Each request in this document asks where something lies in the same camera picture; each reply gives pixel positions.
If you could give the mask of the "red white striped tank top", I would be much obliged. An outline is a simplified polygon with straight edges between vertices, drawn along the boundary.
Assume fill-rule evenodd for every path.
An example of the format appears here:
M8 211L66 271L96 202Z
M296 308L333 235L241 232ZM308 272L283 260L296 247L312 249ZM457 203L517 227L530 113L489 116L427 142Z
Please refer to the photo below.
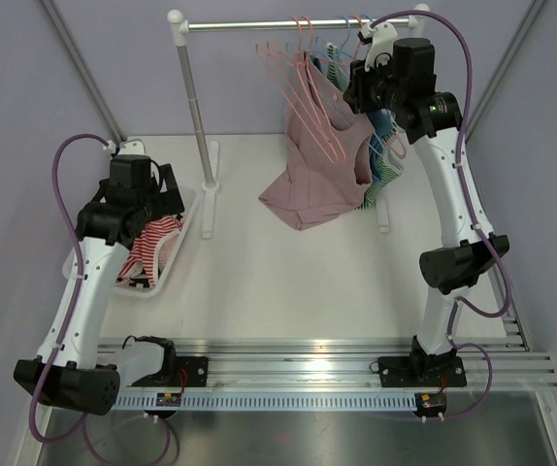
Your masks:
M182 228L182 221L175 216L164 216L149 222L141 236L134 240L117 279L133 277L145 272L156 287Z

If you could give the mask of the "mauve tank top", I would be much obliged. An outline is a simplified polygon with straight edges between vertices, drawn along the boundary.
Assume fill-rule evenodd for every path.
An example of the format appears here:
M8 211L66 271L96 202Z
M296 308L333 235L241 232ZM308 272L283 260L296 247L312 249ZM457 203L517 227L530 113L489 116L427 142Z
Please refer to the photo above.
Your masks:
M373 181L368 147L360 140L360 123L347 133L351 151L345 163L331 163L319 151L304 154L285 136L284 171L263 191L259 201L295 230L306 230L351 212L363 203Z

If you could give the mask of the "green white striped tank top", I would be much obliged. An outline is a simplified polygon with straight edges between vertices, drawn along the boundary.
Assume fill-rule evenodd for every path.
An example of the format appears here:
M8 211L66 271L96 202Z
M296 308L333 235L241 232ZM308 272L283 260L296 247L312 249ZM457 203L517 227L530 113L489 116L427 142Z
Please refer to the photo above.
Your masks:
M333 43L325 43L325 53L335 55L341 62L343 58L343 51ZM382 190L389 184L397 180L404 173L404 158L407 155L407 148L399 135L399 125L396 123L395 118L389 111L382 110L387 113L397 128L396 138L393 140L393 145L388 145L389 153L379 160L375 165L370 161L372 170L373 181L365 193L361 209L367 209L374 205Z

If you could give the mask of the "blue tank top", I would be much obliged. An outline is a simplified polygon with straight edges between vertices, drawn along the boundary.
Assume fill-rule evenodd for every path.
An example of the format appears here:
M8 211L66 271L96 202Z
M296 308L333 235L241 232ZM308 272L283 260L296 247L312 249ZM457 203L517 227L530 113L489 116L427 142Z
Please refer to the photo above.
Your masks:
M348 66L335 55L322 51L313 51L310 54L310 59L317 70L325 77L325 80L332 86L330 90L326 88L319 90L323 104L338 117L340 122L353 123L356 115L347 108L343 100L343 93L348 86ZM383 111L367 114L367 119L374 128L374 133L371 135L367 147L370 161L375 165L389 153L388 145L393 145L397 128L391 117Z

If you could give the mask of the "black white striped tank top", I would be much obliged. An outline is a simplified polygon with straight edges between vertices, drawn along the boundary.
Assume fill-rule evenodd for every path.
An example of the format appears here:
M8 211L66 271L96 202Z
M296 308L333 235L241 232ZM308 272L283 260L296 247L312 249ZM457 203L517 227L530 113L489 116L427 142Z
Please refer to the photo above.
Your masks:
M133 277L118 278L115 285L122 289L131 289L134 292L149 292L154 289L154 284L145 272Z

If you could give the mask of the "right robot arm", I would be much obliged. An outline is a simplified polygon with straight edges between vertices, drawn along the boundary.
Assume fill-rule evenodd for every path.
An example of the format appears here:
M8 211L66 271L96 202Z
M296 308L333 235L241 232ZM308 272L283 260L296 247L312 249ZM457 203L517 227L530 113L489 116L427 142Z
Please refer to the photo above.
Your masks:
M424 318L406 356L377 360L384 388L464 387L464 366L453 340L460 308L479 278L509 250L483 212L460 133L456 97L436 90L435 48L424 38L372 46L350 66L344 100L355 113L391 112L428 177L442 232L440 248L423 252L428 284Z

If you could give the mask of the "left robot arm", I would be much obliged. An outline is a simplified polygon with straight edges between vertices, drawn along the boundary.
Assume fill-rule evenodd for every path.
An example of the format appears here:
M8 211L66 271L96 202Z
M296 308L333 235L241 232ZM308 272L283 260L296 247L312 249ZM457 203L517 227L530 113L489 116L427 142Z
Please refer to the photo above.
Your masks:
M170 165L146 155L112 158L110 174L78 214L73 269L49 334L37 354L14 369L15 381L37 402L103 416L121 388L140 381L165 386L176 378L176 347L168 339L140 337L104 360L98 344L134 241L150 222L183 211Z

